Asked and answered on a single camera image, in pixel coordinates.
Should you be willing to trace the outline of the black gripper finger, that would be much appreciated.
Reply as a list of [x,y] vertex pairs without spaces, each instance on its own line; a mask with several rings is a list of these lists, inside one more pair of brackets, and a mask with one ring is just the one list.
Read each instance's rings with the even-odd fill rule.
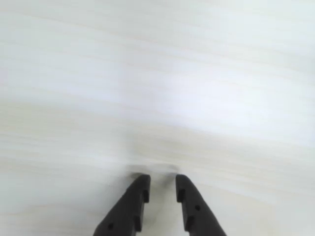
[[142,230],[144,204],[150,199],[150,175],[137,177],[94,231],[95,236],[134,236]]
[[226,236],[197,187],[186,175],[176,175],[176,198],[182,204],[184,230],[191,236]]

